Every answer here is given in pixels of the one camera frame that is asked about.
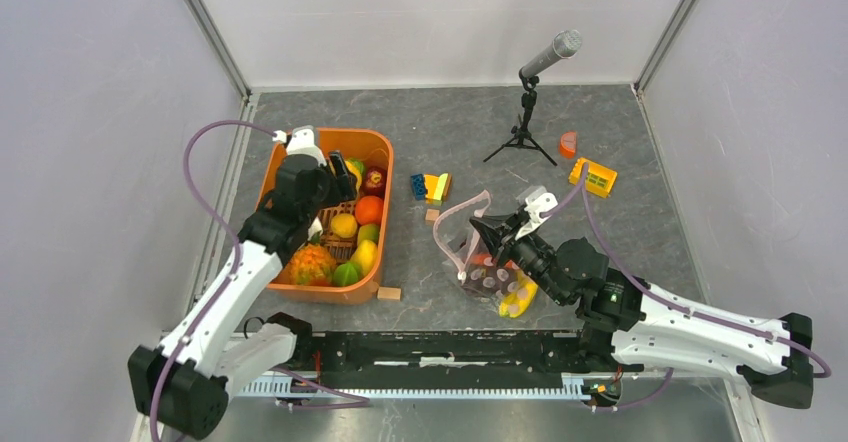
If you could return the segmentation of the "yellow bell pepper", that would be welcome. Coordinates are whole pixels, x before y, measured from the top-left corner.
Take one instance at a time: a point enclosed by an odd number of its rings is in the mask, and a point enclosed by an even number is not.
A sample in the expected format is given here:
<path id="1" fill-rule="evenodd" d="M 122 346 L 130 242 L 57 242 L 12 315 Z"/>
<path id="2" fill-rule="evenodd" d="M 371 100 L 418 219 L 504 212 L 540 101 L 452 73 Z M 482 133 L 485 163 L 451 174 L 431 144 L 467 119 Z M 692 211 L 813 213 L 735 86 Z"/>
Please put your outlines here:
<path id="1" fill-rule="evenodd" d="M 345 164 L 353 177 L 355 190 L 359 192 L 363 182 L 363 173 L 360 173 L 350 160 L 351 159 L 346 159 Z"/>

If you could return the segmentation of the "clear zip top bag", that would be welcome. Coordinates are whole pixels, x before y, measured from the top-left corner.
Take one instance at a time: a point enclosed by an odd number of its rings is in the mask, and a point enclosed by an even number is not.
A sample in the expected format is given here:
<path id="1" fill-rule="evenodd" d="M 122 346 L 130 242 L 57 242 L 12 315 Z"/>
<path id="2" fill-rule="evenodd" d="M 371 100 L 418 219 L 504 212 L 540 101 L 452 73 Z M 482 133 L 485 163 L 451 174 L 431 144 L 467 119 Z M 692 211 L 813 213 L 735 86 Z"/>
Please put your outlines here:
<path id="1" fill-rule="evenodd" d="M 433 223 L 433 238 L 437 247 L 446 257 L 444 266 L 451 273 L 451 278 L 456 282 L 459 289 L 471 299 L 487 303 L 498 312 L 500 298 L 473 297 L 467 295 L 460 287 L 468 272 L 476 267 L 485 267 L 471 265 L 471 258 L 475 254 L 489 254 L 491 256 L 479 234 L 469 223 L 470 217 L 484 215 L 490 204 L 491 195 L 484 190 L 478 195 L 445 210 Z"/>

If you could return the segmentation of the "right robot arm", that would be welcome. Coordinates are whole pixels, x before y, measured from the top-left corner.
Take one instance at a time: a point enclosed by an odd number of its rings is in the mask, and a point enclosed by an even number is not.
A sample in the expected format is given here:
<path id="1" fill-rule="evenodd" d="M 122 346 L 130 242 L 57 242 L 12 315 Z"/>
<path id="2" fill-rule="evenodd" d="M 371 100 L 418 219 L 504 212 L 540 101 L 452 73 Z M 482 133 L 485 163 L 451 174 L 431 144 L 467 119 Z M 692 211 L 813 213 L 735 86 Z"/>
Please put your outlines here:
<path id="1" fill-rule="evenodd" d="M 519 230 L 525 216 L 473 216 L 470 224 L 495 264 L 514 264 L 584 324 L 577 344 L 591 370 L 609 364 L 665 367 L 747 384 L 773 405 L 808 409 L 814 394 L 809 317 L 736 314 L 673 294 L 610 267 L 586 239 L 553 248 Z"/>

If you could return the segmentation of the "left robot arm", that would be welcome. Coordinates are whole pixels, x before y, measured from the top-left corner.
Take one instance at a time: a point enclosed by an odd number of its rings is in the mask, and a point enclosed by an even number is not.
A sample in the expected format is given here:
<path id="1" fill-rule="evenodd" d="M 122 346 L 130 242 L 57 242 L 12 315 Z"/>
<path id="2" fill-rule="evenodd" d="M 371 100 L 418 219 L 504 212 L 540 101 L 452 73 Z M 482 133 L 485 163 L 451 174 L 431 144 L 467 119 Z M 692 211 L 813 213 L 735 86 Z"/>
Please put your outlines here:
<path id="1" fill-rule="evenodd" d="M 235 236 L 225 267 L 189 314 L 155 348 L 137 347 L 128 369 L 137 410 L 151 436 L 164 425 L 195 440 L 208 437 L 230 401 L 272 368 L 306 367 L 313 341 L 269 320 L 237 345 L 230 340 L 255 299 L 320 232 L 318 214 L 356 194 L 338 151 L 291 149 L 274 187 Z"/>

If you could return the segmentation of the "dark grape bunch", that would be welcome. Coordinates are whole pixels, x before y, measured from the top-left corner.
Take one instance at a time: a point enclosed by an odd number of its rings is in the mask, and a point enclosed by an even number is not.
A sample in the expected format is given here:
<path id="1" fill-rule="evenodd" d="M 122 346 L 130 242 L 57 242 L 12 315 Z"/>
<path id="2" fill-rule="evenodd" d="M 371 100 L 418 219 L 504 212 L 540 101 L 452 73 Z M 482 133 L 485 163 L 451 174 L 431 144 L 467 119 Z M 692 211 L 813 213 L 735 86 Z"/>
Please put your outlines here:
<path id="1" fill-rule="evenodd" d="M 470 296 L 480 298 L 503 298 L 518 288 L 519 281 L 514 270 L 500 267 L 476 267 L 467 273 L 460 287 Z"/>

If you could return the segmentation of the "yellow banana bunch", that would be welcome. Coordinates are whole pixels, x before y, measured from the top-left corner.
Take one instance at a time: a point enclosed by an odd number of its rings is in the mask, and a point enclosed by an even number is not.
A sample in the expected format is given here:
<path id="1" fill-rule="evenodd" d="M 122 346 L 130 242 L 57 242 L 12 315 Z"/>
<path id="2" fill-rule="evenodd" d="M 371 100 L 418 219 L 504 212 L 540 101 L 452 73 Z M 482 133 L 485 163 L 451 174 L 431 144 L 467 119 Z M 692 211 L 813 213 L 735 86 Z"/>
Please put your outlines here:
<path id="1" fill-rule="evenodd" d="M 498 313 L 503 318 L 518 318 L 533 303 L 539 286 L 522 271 L 516 271 L 501 291 Z"/>

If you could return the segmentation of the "orange carrot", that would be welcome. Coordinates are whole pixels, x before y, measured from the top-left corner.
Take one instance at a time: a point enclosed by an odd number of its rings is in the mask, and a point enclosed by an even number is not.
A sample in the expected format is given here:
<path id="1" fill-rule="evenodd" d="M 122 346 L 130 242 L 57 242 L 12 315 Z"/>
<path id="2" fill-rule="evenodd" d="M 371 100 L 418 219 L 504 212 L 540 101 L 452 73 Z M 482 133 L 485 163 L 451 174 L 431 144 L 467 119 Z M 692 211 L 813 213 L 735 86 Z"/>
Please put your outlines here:
<path id="1" fill-rule="evenodd" d="M 493 259 L 489 254 L 475 254 L 471 258 L 470 264 L 475 266 L 497 267 L 496 260 Z M 504 265 L 500 265 L 500 268 L 505 268 L 509 270 L 519 269 L 519 267 L 512 261 L 507 261 Z"/>

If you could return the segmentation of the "orange plastic bin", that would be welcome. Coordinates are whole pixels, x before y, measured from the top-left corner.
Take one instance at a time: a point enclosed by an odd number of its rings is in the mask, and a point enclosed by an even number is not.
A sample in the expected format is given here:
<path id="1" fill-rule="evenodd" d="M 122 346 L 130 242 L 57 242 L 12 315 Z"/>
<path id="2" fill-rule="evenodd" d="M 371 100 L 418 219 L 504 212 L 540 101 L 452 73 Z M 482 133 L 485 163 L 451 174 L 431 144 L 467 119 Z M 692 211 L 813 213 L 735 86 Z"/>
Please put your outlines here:
<path id="1" fill-rule="evenodd" d="M 288 281 L 287 266 L 273 279 L 268 288 L 282 292 L 286 297 L 301 302 L 327 303 L 327 304 L 362 304 L 370 300 L 377 293 L 382 281 L 383 251 L 388 226 L 388 216 L 391 195 L 391 176 L 393 175 L 394 153 L 389 140 L 382 134 L 370 129 L 331 129 L 319 128 L 319 147 L 325 155 L 331 151 L 339 151 L 345 159 L 359 159 L 364 162 L 366 168 L 371 166 L 382 167 L 387 171 L 388 182 L 386 186 L 383 220 L 378 245 L 376 264 L 371 272 L 361 280 L 348 287 L 330 286 L 298 286 Z M 330 230 L 330 219 L 338 213 L 350 213 L 354 215 L 356 202 L 366 196 L 361 190 L 358 197 L 352 202 L 325 208 L 318 213 L 317 218 L 323 226 L 323 234 L 319 245 L 325 247 L 336 259 L 336 265 L 348 262 L 357 248 L 357 235 L 352 239 L 340 239 Z"/>

